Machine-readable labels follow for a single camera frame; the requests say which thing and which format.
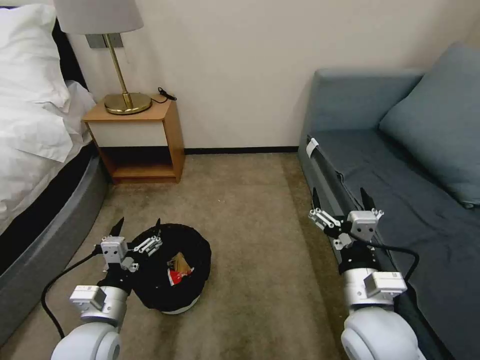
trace table lamp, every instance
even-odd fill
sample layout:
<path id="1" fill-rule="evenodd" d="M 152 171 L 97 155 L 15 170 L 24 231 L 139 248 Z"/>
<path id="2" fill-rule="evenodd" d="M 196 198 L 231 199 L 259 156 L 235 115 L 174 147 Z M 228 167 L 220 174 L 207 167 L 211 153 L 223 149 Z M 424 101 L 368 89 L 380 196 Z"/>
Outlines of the table lamp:
<path id="1" fill-rule="evenodd" d="M 150 96 L 128 92 L 109 34 L 126 33 L 144 26 L 135 0 L 53 0 L 58 22 L 64 33 L 101 34 L 110 50 L 122 94 L 105 97 L 111 114 L 136 114 L 152 106 Z"/>

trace white lampshade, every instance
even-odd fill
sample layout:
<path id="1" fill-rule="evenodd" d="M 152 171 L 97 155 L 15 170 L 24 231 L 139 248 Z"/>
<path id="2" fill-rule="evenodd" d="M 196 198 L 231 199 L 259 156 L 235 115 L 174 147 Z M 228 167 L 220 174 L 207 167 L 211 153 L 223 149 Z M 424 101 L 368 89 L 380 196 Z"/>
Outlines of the white lampshade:
<path id="1" fill-rule="evenodd" d="M 140 29 L 135 0 L 53 0 L 64 33 L 113 34 Z"/>

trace beige carpet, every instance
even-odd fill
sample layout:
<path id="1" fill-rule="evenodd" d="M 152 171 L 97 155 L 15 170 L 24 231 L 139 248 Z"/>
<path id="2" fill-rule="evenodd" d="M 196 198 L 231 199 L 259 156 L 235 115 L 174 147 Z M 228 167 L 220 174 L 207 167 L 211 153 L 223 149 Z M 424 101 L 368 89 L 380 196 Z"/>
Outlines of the beige carpet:
<path id="1" fill-rule="evenodd" d="M 180 184 L 112 188 L 73 261 L 121 217 L 128 239 L 160 217 L 192 226 L 210 242 L 210 278 L 188 312 L 163 315 L 132 293 L 120 359 L 346 359 L 341 279 L 309 209 L 296 154 L 188 156 Z M 66 333 L 81 324 L 70 293 L 75 285 L 96 284 L 102 268 L 103 259 L 94 258 L 50 291 L 47 301 Z M 0 358 L 49 359 L 58 341 L 37 306 Z"/>

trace white tag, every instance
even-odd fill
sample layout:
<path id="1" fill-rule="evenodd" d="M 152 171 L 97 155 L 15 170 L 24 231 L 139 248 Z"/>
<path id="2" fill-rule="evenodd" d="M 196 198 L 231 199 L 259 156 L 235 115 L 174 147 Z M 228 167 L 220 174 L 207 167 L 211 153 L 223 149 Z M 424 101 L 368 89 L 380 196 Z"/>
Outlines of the white tag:
<path id="1" fill-rule="evenodd" d="M 310 158 L 312 156 L 312 153 L 314 152 L 315 148 L 319 145 L 317 140 L 315 140 L 314 137 L 311 138 L 310 142 L 306 146 L 306 153 L 308 157 Z"/>

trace black bag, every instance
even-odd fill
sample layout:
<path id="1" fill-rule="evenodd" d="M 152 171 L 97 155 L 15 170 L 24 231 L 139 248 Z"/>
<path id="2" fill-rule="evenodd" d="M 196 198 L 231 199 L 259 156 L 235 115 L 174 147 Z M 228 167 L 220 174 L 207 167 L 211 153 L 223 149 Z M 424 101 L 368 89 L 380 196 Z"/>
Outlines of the black bag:
<path id="1" fill-rule="evenodd" d="M 189 306 L 202 292 L 210 275 L 212 251 L 208 241 L 194 228 L 181 224 L 160 224 L 160 219 L 157 225 L 137 236 L 129 248 L 140 245 L 158 233 L 162 245 L 141 262 L 132 279 L 132 290 L 147 308 L 173 312 Z M 167 263 L 179 252 L 193 271 L 178 284 L 171 285 Z"/>

